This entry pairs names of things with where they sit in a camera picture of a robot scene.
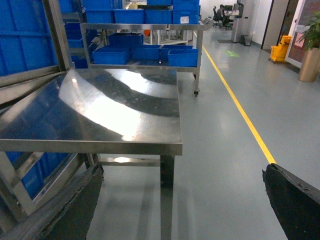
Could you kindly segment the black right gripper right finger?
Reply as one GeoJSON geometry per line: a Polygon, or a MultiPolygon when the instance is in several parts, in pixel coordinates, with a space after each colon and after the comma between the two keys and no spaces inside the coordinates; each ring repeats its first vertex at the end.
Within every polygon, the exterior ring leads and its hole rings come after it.
{"type": "Polygon", "coordinates": [[[262,172],[270,205],[289,240],[320,238],[320,190],[272,163],[262,172]]]}

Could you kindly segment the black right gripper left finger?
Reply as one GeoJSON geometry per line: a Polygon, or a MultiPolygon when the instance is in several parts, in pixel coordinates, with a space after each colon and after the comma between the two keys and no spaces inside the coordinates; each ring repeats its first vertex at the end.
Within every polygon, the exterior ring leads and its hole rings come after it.
{"type": "Polygon", "coordinates": [[[100,164],[74,177],[56,196],[0,238],[85,240],[98,203],[104,170],[100,164]]]}

